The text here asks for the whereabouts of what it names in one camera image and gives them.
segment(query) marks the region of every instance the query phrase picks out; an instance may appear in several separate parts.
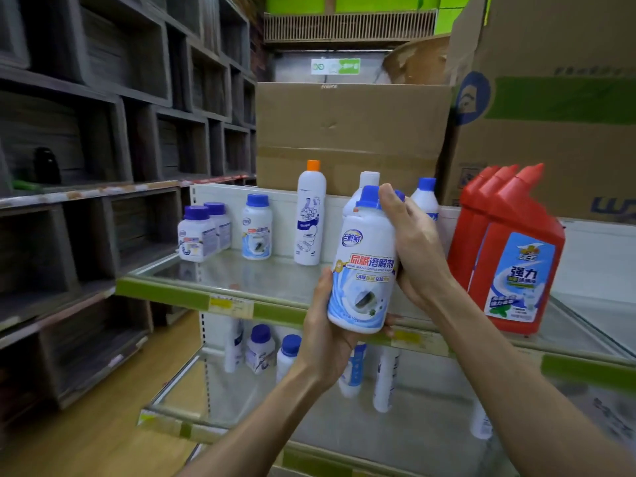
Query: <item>plastic bottle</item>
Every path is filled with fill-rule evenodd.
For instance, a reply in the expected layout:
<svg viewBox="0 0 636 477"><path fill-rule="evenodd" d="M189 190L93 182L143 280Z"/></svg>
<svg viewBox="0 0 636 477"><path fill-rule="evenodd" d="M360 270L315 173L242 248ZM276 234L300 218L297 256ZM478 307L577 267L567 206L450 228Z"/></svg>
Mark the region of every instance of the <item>plastic bottle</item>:
<svg viewBox="0 0 636 477"><path fill-rule="evenodd" d="M393 396L393 382L398 375L399 357L401 351L391 346L383 346L378 365L378 374L373 392L373 407L386 413L391 409Z"/></svg>
<svg viewBox="0 0 636 477"><path fill-rule="evenodd" d="M294 238L294 261L298 264L315 266L320 263L326 195L327 179L320 172L320 161L307 161L307 170L298 178L298 223Z"/></svg>
<svg viewBox="0 0 636 477"><path fill-rule="evenodd" d="M234 373L243 362L243 321L226 317L228 319L228 332L225 335L225 361L223 368L227 373Z"/></svg>
<svg viewBox="0 0 636 477"><path fill-rule="evenodd" d="M380 207L377 185L366 185L346 216L333 263L329 320L357 333L377 333L384 326L393 292L398 255L395 230ZM404 194L396 191L401 200Z"/></svg>
<svg viewBox="0 0 636 477"><path fill-rule="evenodd" d="M274 357L276 343L272 339L270 327L258 324L252 328L252 334L247 341L245 364L257 375L260 375L270 365Z"/></svg>
<svg viewBox="0 0 636 477"><path fill-rule="evenodd" d="M272 254L272 209L267 194L248 194L243 209L243 257L253 261Z"/></svg>
<svg viewBox="0 0 636 477"><path fill-rule="evenodd" d="M346 398L353 398L360 393L364 370L364 357L366 356L366 344L358 342L349 356L349 361L342 376L338 379L340 392Z"/></svg>
<svg viewBox="0 0 636 477"><path fill-rule="evenodd" d="M543 164L524 168L491 199L469 294L502 331L539 330L565 232L556 217L530 197Z"/></svg>
<svg viewBox="0 0 636 477"><path fill-rule="evenodd" d="M471 417L471 433L479 440L488 440L492 437L492 424L486 411L481 406L479 400L475 400L473 405L473 416Z"/></svg>
<svg viewBox="0 0 636 477"><path fill-rule="evenodd" d="M486 183L495 173L499 170L499 166L486 167L482 170L477 177L474 177L471 182L466 184L462 194L459 198L462 210L459 213L457 219L457 226L455 227L455 234L453 240L450 243L449 249L449 269L450 273L457 280L457 282L464 289L468 289L468 283L471 279L472 268L468 268L469 271L463 271L465 260L467 259L466 252L467 246L470 244L471 238L471 226L473 225L474 211L472 209L473 198L476 197L476 193L484 183Z"/></svg>
<svg viewBox="0 0 636 477"><path fill-rule="evenodd" d="M431 216L432 220L437 222L440 216L440 205L435 199L435 178L434 177L420 177L417 184L417 189L411 196L411 199L417 207L422 209L426 214Z"/></svg>
<svg viewBox="0 0 636 477"><path fill-rule="evenodd" d="M232 245L232 222L226 214L225 204L222 202L206 202L204 204L210 213L210 219L216 226L219 238L219 250L223 251Z"/></svg>
<svg viewBox="0 0 636 477"><path fill-rule="evenodd" d="M204 206L186 206L177 232L179 257L185 261L202 263L217 251L216 229Z"/></svg>
<svg viewBox="0 0 636 477"><path fill-rule="evenodd" d="M282 339L281 349L276 354L276 383L280 382L296 361L302 339L298 335L287 335Z"/></svg>
<svg viewBox="0 0 636 477"><path fill-rule="evenodd" d="M502 167L488 181L486 181L475 193L473 198L467 202L466 207L473 211L473 221L468 232L469 236L465 240L463 248L463 259L457 265L458 273L455 276L464 289L470 288L471 278L481 248L481 242L486 235L489 219L487 210L492 201L492 197L504 185L512 179L519 168L518 165Z"/></svg>
<svg viewBox="0 0 636 477"><path fill-rule="evenodd" d="M379 172L371 172L365 170L360 173L360 186L357 191L354 192L354 195L351 199L345 204L345 207L342 210L342 217L351 216L354 212L357 212L355 208L355 203L360 200L360 196L362 195L362 188L364 186L379 186L380 185L380 173Z"/></svg>

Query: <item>green and white sign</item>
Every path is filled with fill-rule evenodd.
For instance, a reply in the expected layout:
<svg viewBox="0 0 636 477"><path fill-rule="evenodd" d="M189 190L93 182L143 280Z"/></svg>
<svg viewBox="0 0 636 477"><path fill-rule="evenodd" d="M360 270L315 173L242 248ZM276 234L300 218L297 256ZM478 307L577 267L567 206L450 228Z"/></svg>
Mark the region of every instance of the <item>green and white sign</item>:
<svg viewBox="0 0 636 477"><path fill-rule="evenodd" d="M312 75L359 75L359 58L313 58Z"/></svg>

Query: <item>white bottle with orange cap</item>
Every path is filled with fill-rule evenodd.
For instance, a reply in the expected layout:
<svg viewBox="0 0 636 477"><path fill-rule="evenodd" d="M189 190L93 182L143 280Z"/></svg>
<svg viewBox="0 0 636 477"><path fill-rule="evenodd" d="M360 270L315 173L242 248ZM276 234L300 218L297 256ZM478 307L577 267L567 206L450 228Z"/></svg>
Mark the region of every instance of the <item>white bottle with orange cap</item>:
<svg viewBox="0 0 636 477"><path fill-rule="evenodd" d="M326 195L327 179L320 172L320 161L307 161L307 170L298 177L294 238L294 261L298 264L315 266L320 263Z"/></svg>

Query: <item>hand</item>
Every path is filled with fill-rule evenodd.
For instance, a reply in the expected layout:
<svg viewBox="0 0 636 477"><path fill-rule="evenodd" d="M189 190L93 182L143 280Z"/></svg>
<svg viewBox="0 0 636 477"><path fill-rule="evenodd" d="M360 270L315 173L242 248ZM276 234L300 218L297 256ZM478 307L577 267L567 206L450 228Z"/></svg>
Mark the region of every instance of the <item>hand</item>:
<svg viewBox="0 0 636 477"><path fill-rule="evenodd" d="M294 370L312 376L321 392L327 391L345 371L351 351L365 335L342 329L327 318L327 304L331 295L333 273L330 268L322 270L314 299L305 316L303 341L294 363ZM390 325L394 318L387 316L383 332L393 336Z"/></svg>
<svg viewBox="0 0 636 477"><path fill-rule="evenodd" d="M396 230L396 248L403 266L397 283L413 304L431 314L431 297L455 284L435 222L410 198L403 203L390 184L380 187L380 203Z"/></svg>

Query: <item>right hand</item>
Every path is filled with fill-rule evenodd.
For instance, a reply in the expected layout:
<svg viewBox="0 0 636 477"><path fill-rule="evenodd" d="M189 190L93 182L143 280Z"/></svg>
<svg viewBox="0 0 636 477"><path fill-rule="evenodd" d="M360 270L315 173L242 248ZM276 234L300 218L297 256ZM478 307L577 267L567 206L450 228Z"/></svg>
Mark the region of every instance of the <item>right hand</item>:
<svg viewBox="0 0 636 477"><path fill-rule="evenodd" d="M413 304L431 314L433 297L455 284L435 222L410 198L403 203L390 184L380 186L380 203L396 231L403 266L397 283Z"/></svg>

